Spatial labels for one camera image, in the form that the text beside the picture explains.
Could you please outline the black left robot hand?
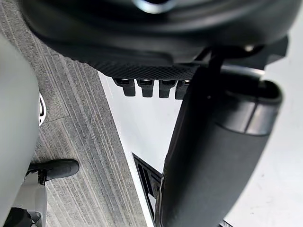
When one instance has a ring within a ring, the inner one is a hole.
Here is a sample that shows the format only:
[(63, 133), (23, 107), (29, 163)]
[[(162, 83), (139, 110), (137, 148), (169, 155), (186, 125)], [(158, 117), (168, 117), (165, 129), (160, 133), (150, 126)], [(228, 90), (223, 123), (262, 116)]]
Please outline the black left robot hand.
[(157, 174), (136, 163), (156, 227), (217, 227), (272, 132), (279, 86), (249, 69), (285, 57), (300, 0), (21, 0), (28, 28), (63, 56), (113, 79), (125, 96), (181, 108)]

